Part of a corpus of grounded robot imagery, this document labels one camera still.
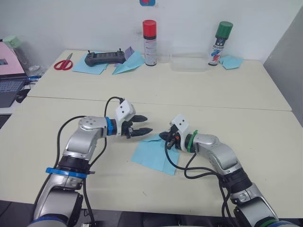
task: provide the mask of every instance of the blue sticker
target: blue sticker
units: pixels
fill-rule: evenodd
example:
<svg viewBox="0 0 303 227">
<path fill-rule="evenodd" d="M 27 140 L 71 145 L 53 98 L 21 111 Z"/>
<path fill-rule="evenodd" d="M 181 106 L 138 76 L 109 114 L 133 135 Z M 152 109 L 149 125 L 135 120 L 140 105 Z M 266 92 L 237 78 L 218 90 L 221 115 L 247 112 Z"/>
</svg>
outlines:
<svg viewBox="0 0 303 227">
<path fill-rule="evenodd" d="M 142 6 L 154 6 L 156 4 L 156 0 L 140 0 L 140 4 Z"/>
</svg>

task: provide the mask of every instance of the scissors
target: scissors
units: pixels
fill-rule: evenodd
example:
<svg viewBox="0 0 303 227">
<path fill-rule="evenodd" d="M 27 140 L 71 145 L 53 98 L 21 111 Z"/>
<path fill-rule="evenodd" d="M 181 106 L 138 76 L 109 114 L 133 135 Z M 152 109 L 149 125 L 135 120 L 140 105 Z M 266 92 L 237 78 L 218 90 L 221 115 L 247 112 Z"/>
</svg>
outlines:
<svg viewBox="0 0 303 227">
<path fill-rule="evenodd" d="M 68 55 L 67 59 L 59 61 L 58 63 L 56 63 L 53 68 L 55 70 L 70 70 L 72 68 L 72 61 L 70 60 L 72 56 L 72 53 L 70 55 Z"/>
</svg>

